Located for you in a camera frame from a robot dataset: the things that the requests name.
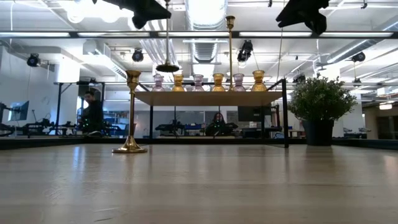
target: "gold candle holder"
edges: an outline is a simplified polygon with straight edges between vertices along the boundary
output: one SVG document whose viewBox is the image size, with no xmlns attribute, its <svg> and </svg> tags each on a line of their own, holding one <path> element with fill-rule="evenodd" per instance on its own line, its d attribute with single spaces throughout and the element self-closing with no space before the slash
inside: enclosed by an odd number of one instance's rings
<svg viewBox="0 0 398 224">
<path fill-rule="evenodd" d="M 213 75 L 214 78 L 214 87 L 213 87 L 213 91 L 225 91 L 224 87 L 223 87 L 223 78 L 224 78 L 224 74 L 222 73 L 215 73 Z"/>
<path fill-rule="evenodd" d="M 183 75 L 174 75 L 174 86 L 172 88 L 172 91 L 185 91 L 184 88 L 182 87 L 182 78 Z"/>
<path fill-rule="evenodd" d="M 251 88 L 251 91 L 267 91 L 267 87 L 262 82 L 264 78 L 265 71 L 263 70 L 256 70 L 253 72 L 254 76 L 254 85 Z"/>
<path fill-rule="evenodd" d="M 235 17 L 234 16 L 227 16 L 225 17 L 226 20 L 226 27 L 229 30 L 229 90 L 228 91 L 234 91 L 234 85 L 232 83 L 232 28 L 234 27 L 234 21 Z"/>
<path fill-rule="evenodd" d="M 130 88 L 130 125 L 129 125 L 129 136 L 126 142 L 119 149 L 113 149 L 114 153 L 138 153 L 147 152 L 147 149 L 139 147 L 134 140 L 134 97 L 136 95 L 136 88 L 138 86 L 138 78 L 141 74 L 140 71 L 129 70 L 127 73 L 127 86 Z"/>
</svg>

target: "green plant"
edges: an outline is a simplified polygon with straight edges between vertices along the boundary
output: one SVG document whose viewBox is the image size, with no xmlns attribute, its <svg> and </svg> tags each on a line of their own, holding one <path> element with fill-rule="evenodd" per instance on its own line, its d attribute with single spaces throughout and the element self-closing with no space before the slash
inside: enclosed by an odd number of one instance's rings
<svg viewBox="0 0 398 224">
<path fill-rule="evenodd" d="M 296 85 L 288 109 L 307 121 L 337 120 L 356 105 L 356 97 L 343 84 L 338 78 L 308 78 Z"/>
</svg>

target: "black planter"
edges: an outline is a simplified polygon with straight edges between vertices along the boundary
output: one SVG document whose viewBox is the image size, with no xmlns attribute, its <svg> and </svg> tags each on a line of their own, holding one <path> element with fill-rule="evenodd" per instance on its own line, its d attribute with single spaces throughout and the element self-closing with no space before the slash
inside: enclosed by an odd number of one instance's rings
<svg viewBox="0 0 398 224">
<path fill-rule="evenodd" d="M 334 121 L 303 121 L 305 136 L 309 146 L 330 146 Z"/>
</svg>

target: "computer monitor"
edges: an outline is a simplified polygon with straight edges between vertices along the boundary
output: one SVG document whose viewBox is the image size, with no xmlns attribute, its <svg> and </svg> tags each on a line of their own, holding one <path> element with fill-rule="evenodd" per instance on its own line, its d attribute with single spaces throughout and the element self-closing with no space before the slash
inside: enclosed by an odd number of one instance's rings
<svg viewBox="0 0 398 224">
<path fill-rule="evenodd" d="M 29 101 L 25 103 L 11 103 L 11 111 L 9 121 L 25 121 L 27 119 L 27 110 L 29 108 Z"/>
<path fill-rule="evenodd" d="M 271 115 L 271 105 L 263 106 L 263 113 Z M 239 106 L 238 107 L 238 121 L 255 121 L 261 122 L 261 107 L 260 106 Z"/>
</svg>

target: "woman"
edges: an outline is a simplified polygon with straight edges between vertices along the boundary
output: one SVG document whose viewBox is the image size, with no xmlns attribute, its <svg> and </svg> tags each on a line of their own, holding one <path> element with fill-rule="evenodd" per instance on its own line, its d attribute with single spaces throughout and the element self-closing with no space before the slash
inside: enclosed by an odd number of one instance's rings
<svg viewBox="0 0 398 224">
<path fill-rule="evenodd" d="M 213 120 L 206 128 L 206 135 L 207 136 L 217 136 L 221 135 L 222 130 L 225 127 L 225 121 L 223 115 L 219 112 L 214 114 Z"/>
</svg>

